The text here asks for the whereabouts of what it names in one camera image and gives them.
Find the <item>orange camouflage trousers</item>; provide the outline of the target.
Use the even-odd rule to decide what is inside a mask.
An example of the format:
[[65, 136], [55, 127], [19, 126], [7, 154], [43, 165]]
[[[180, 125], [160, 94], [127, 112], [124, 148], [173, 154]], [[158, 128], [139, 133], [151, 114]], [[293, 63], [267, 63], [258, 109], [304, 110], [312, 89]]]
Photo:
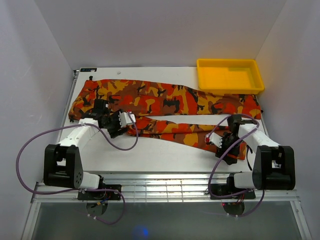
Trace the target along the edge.
[[212, 153], [217, 147], [205, 142], [212, 130], [220, 136], [229, 133], [226, 126], [195, 123], [175, 123], [156, 120], [154, 116], [233, 115], [245, 114], [261, 119], [261, 107], [254, 94], [214, 95], [188, 86], [131, 79], [85, 81], [68, 113], [70, 121], [80, 120], [90, 112], [96, 99], [106, 100], [112, 113], [131, 111], [136, 127], [130, 126], [130, 136], [171, 141]]

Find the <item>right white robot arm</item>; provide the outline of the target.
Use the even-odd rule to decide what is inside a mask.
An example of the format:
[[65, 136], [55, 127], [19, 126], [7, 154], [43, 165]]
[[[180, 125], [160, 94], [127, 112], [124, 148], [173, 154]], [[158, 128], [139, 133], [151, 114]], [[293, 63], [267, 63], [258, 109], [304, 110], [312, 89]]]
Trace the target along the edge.
[[241, 143], [255, 154], [253, 167], [247, 172], [231, 173], [226, 180], [226, 194], [237, 199], [244, 190], [283, 190], [295, 188], [295, 155], [290, 146], [280, 145], [259, 130], [259, 122], [244, 114], [225, 118], [229, 132], [219, 136], [212, 131], [208, 144], [216, 146], [216, 157], [228, 165], [235, 164]]

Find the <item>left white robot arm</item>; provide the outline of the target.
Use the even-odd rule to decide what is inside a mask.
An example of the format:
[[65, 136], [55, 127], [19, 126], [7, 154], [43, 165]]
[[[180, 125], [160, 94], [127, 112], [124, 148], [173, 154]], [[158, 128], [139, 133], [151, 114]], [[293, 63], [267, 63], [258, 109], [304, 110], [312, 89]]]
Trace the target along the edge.
[[83, 113], [79, 126], [57, 144], [49, 144], [44, 151], [43, 181], [47, 186], [87, 189], [95, 199], [106, 195], [106, 187], [97, 174], [83, 171], [81, 150], [101, 130], [111, 138], [124, 134], [136, 122], [134, 114], [117, 110], [111, 112], [106, 100], [96, 99], [93, 108]]

